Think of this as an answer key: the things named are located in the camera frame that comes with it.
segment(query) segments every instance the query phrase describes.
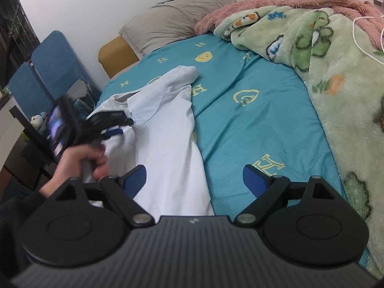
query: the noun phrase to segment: fleece blanket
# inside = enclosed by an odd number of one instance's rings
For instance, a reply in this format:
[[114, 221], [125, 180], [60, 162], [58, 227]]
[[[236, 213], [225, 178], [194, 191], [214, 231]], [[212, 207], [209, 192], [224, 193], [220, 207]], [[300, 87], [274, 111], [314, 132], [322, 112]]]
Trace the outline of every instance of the fleece blanket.
[[360, 19], [357, 25], [369, 36], [376, 49], [381, 49], [380, 35], [384, 27], [384, 19], [380, 11], [369, 1], [359, 0], [243, 0], [228, 4], [206, 15], [195, 26], [197, 35], [213, 31], [226, 17], [247, 9], [256, 9], [262, 6], [285, 6], [294, 8], [320, 9], [330, 7], [335, 13], [343, 14], [354, 20], [357, 17], [371, 16], [374, 18]]
[[[352, 21], [331, 8], [241, 11], [223, 20], [214, 34], [236, 48], [291, 66], [301, 77], [347, 198], [369, 227], [368, 248], [383, 273], [384, 66], [357, 48]], [[366, 52], [384, 61], [360, 27], [355, 36]]]

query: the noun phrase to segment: blue chair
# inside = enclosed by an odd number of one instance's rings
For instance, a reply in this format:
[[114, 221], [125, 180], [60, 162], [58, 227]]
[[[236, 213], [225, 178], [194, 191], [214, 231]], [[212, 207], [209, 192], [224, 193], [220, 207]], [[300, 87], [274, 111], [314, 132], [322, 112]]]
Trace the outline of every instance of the blue chair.
[[55, 30], [47, 36], [34, 50], [31, 60], [54, 99], [65, 94], [78, 79], [98, 93], [97, 99], [100, 97], [101, 92], [81, 67], [62, 32]]
[[50, 111], [53, 97], [28, 63], [23, 63], [9, 81], [9, 89], [26, 117]]

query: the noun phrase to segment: blue bedsheet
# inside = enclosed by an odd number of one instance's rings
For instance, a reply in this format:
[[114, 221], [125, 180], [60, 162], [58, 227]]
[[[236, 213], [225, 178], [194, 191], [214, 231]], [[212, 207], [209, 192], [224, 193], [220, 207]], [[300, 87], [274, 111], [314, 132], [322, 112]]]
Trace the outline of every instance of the blue bedsheet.
[[324, 131], [295, 71], [212, 34], [146, 56], [105, 87], [99, 104], [179, 65], [196, 66], [200, 72], [192, 85], [194, 136], [217, 215], [234, 218], [255, 199], [243, 184], [246, 164], [293, 181], [321, 175], [344, 195]]

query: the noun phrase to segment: yellow headboard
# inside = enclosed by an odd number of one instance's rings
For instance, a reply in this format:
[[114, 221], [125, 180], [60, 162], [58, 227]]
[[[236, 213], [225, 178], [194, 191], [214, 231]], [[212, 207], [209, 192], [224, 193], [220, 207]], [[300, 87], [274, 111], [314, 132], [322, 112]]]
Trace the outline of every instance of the yellow headboard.
[[138, 60], [139, 58], [122, 36], [103, 45], [99, 51], [99, 62], [110, 78]]

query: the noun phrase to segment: stuffed toy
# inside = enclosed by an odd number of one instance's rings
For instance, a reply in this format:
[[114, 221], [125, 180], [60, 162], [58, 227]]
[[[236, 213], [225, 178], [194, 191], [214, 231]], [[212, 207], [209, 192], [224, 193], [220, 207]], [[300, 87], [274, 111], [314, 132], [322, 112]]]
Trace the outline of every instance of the stuffed toy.
[[31, 125], [35, 127], [40, 133], [47, 128], [47, 113], [45, 111], [41, 112], [39, 115], [33, 116], [31, 118]]

